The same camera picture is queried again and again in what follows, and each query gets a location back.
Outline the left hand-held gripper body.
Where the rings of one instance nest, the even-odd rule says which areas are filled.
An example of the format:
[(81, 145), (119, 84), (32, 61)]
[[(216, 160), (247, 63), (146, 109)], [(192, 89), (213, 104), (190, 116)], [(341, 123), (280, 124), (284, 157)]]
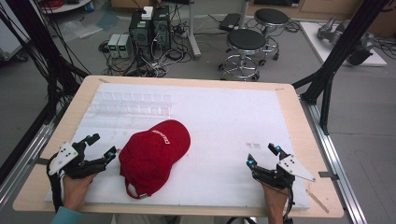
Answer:
[(85, 178), (89, 175), (98, 174), (106, 169), (106, 160), (104, 158), (85, 161), (85, 148), (87, 144), (81, 143), (64, 143), (59, 152), (55, 155), (55, 161), (49, 162), (49, 175), (58, 174), (64, 171), (74, 179)]

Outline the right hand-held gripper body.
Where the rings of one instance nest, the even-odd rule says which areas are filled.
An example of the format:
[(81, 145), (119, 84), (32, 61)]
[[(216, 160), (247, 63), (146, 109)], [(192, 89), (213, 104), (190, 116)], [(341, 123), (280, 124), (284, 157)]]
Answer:
[(290, 189), (296, 176), (311, 182), (316, 181), (316, 178), (291, 154), (280, 154), (274, 170), (260, 167), (252, 160), (252, 177), (271, 187)]

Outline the red baseball cap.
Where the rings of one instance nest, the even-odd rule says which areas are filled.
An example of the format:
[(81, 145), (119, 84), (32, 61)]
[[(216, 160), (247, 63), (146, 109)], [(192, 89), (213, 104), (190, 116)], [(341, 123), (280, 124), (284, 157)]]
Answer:
[(120, 175), (124, 177), (127, 194), (140, 200), (157, 192), (190, 145), (188, 129), (174, 119), (134, 133), (119, 155)]

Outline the person's right hand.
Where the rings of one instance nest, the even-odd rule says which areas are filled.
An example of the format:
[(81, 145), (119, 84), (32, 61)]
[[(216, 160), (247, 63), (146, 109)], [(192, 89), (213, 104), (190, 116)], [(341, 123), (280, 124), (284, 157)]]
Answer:
[(268, 217), (281, 217), (289, 197), (287, 189), (278, 189), (262, 184)]

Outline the wooden table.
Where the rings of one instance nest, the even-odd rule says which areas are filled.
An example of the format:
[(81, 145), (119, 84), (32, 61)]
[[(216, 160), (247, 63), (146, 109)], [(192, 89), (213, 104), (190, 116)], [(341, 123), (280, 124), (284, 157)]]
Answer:
[[(73, 139), (79, 123), (82, 121), (92, 99), (103, 83), (138, 84), (178, 87), (217, 88), (226, 83), (234, 89), (275, 91), (284, 120), (288, 127), (292, 152), (298, 161), (316, 178), (315, 182), (305, 179), (294, 183), (294, 201), (292, 210), (294, 217), (340, 217), (343, 208), (339, 202), (332, 181), (321, 178), (319, 172), (325, 171), (324, 161), (319, 153), (315, 137), (310, 129), (295, 89), (289, 84), (240, 82), (176, 78), (152, 77), (105, 77), (90, 76), (84, 79), (71, 105), (67, 108), (58, 127), (54, 131), (43, 157), (48, 158), (57, 152), (66, 142), (77, 142)], [(309, 189), (330, 210), (326, 214), (305, 192)], [(245, 207), (203, 207), (181, 205), (133, 205), (123, 203), (89, 203), (86, 210), (92, 213), (130, 213), (130, 214), (157, 214), (157, 215), (200, 215), (200, 216), (227, 216), (227, 217), (262, 217), (266, 213), (265, 205), (262, 208)]]

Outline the thin wooden stick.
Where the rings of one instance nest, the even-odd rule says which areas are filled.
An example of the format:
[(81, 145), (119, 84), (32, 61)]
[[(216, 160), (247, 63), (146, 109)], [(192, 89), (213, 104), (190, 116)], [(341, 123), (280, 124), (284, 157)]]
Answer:
[(325, 206), (325, 204), (309, 189), (306, 189), (305, 192), (312, 198), (312, 200), (326, 213), (329, 214), (330, 210)]

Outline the clear plastic tray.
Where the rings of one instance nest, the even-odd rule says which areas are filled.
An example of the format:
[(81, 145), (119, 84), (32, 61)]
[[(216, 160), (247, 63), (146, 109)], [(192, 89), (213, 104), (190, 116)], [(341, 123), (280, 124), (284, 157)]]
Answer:
[(98, 91), (88, 113), (93, 116), (168, 119), (171, 117), (171, 108), (170, 95)]

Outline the grey power supply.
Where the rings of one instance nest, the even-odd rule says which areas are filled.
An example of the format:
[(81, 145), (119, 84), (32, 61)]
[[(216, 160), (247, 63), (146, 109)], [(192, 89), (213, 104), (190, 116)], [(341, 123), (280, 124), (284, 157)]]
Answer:
[(120, 36), (118, 50), (121, 58), (129, 58), (132, 55), (132, 41), (129, 35)]
[(112, 58), (119, 58), (120, 53), (118, 50), (118, 43), (120, 40), (119, 34), (113, 34), (108, 40), (107, 47)]

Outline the clear plastic sheet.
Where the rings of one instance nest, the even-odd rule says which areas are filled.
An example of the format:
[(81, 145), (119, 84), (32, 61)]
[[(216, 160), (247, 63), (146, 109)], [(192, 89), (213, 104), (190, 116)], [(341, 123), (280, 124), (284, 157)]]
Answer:
[(102, 31), (96, 24), (84, 25), (81, 21), (66, 21), (60, 25), (60, 31), (65, 41), (85, 39)]

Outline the white floor board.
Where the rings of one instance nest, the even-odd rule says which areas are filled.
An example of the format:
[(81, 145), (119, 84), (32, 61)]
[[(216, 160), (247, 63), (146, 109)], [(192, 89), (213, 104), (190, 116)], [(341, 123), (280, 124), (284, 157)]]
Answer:
[[(319, 60), (324, 63), (332, 51), (332, 44), (326, 39), (320, 40), (317, 38), (318, 28), (321, 26), (321, 23), (301, 21), (300, 24), (305, 37), (310, 42), (312, 49), (317, 54)], [(384, 67), (387, 65), (381, 56), (373, 49), (371, 50), (371, 53), (372, 55), (369, 56), (363, 63), (361, 63), (361, 66)]]

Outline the black computer tower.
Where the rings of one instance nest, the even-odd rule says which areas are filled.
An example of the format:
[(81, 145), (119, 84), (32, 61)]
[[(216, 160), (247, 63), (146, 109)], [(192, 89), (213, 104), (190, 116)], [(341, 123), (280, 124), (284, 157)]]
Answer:
[(152, 17), (157, 46), (164, 50), (171, 48), (169, 6), (156, 7)]
[(141, 16), (142, 10), (134, 12), (129, 25), (129, 33), (132, 38), (134, 53), (143, 56), (147, 61), (151, 61), (152, 22), (144, 21)]

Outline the grey robot device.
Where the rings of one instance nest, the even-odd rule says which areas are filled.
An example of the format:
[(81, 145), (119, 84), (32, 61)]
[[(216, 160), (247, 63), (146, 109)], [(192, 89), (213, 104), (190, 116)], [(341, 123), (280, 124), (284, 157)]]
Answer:
[[(333, 46), (338, 42), (346, 28), (348, 27), (350, 20), (345, 20), (338, 24), (333, 29), (335, 17), (331, 17), (324, 25), (318, 28), (317, 38), (320, 40), (326, 39)], [(375, 36), (370, 33), (365, 33), (358, 43), (354, 46), (351, 53), (346, 57), (346, 61), (351, 65), (360, 65), (365, 62), (370, 56), (373, 55), (371, 50), (375, 46)]]

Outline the white panel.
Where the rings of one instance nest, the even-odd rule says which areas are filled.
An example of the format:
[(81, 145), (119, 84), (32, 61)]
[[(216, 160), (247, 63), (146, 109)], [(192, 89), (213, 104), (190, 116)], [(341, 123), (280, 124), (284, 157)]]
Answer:
[[(10, 22), (12, 28), (25, 43), (29, 42), (29, 35), (25, 32), (6, 0), (0, 0), (0, 16), (4, 16), (6, 21)], [(22, 44), (18, 38), (0, 19), (0, 61), (9, 61), (21, 48)]]

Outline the black flat case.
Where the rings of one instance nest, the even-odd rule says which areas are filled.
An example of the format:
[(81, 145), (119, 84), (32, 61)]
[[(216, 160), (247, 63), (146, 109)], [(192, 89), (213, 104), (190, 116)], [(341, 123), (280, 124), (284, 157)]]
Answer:
[(238, 13), (227, 14), (226, 17), (220, 22), (220, 30), (230, 32), (238, 28), (240, 22), (240, 15)]

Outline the aluminium rail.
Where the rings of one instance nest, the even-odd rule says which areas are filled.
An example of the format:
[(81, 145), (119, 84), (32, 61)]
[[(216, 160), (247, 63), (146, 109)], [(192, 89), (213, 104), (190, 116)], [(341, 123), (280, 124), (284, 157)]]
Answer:
[(33, 169), (55, 127), (54, 123), (49, 123), (29, 129), (0, 167), (0, 210), (10, 205), (11, 198)]
[(350, 223), (368, 224), (332, 139), (319, 125), (320, 113), (318, 107), (316, 105), (309, 105), (306, 102), (301, 102), (301, 105), (311, 130), (317, 139), (318, 148), (328, 168), (328, 172), (338, 174), (339, 176), (339, 179), (332, 181), (332, 183), (341, 199), (342, 208), (347, 213)]

